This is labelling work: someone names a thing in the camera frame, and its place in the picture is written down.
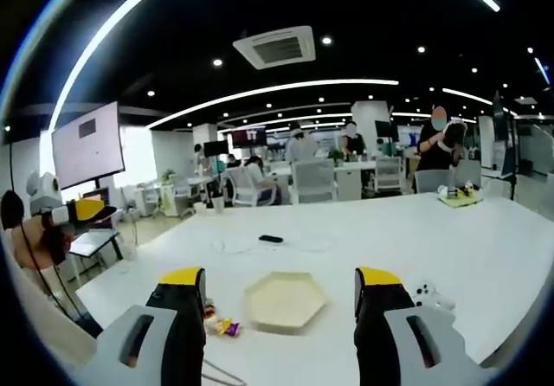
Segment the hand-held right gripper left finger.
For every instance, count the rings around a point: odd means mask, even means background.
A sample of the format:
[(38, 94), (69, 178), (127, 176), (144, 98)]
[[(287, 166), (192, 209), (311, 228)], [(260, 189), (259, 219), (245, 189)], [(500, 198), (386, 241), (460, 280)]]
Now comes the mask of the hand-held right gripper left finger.
[(166, 274), (144, 306), (132, 306), (97, 338), (94, 385), (202, 383), (205, 270)]

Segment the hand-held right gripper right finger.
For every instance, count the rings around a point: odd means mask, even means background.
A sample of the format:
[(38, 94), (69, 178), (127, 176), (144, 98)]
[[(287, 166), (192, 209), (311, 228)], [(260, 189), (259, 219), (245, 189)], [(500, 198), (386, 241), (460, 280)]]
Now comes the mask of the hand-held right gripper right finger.
[(358, 267), (354, 318), (360, 384), (481, 384), (481, 367), (438, 296), (413, 298), (393, 273)]

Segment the person's left hand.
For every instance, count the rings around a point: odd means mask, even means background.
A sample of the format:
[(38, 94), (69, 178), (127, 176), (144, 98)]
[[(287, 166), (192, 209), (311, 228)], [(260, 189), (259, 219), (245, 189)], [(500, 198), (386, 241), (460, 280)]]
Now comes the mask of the person's left hand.
[(11, 230), (14, 257), (20, 267), (45, 269), (65, 260), (73, 234), (60, 227), (44, 227), (40, 216), (33, 216)]

